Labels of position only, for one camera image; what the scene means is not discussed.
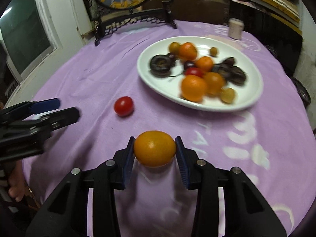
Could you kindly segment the person's left hand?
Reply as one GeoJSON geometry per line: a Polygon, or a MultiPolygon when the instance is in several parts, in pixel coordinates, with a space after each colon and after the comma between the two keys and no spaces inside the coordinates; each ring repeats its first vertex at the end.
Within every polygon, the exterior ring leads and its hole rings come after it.
{"type": "Polygon", "coordinates": [[[25,195],[25,177],[22,160],[16,162],[8,179],[8,184],[10,185],[8,194],[11,198],[15,199],[16,202],[20,202],[25,195]]]}

